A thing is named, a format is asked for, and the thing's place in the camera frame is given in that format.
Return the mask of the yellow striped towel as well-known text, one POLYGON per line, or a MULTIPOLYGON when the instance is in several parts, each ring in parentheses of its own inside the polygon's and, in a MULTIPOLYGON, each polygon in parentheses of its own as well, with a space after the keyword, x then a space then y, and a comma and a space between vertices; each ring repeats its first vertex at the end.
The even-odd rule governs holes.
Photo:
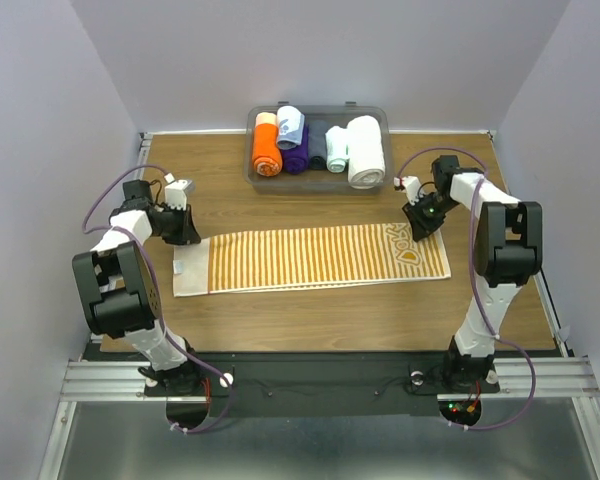
POLYGON ((441 234, 415 241, 406 223, 227 233, 178 247, 173 257, 177 297, 345 288, 450 276, 441 234))

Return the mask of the light blue towel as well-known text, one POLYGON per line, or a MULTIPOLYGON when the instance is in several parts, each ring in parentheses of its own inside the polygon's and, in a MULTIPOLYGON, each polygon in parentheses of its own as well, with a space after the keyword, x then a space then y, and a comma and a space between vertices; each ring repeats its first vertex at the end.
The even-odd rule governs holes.
POLYGON ((294 106, 283 105, 276 112, 278 135, 276 145, 280 150, 290 150, 302 143, 304 114, 294 106))

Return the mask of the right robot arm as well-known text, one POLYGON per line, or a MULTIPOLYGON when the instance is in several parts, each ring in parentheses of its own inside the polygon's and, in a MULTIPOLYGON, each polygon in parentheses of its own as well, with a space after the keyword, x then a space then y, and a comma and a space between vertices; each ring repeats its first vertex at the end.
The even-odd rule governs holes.
POLYGON ((495 346, 504 343, 501 325, 509 306, 543 261, 543 212, 539 203, 521 201, 494 185, 484 167, 463 167, 455 155, 441 155, 431 165, 433 190, 422 191, 414 176, 398 176, 403 211, 413 239, 437 233, 448 212, 469 211, 468 271, 472 299, 440 366, 443 384, 462 390, 494 380, 495 346))

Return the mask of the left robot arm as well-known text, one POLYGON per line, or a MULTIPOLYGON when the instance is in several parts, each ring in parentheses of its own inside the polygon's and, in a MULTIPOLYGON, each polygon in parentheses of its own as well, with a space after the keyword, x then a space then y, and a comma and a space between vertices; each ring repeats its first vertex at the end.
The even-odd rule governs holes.
POLYGON ((148 361, 139 373, 151 388, 192 396, 203 388, 203 371, 189 342, 164 324, 156 274, 142 247, 151 237, 171 246, 201 242, 187 194, 190 180, 165 176, 164 200, 146 180, 123 184, 124 199, 109 217, 100 241, 72 259, 87 325, 95 335, 122 339, 148 361))

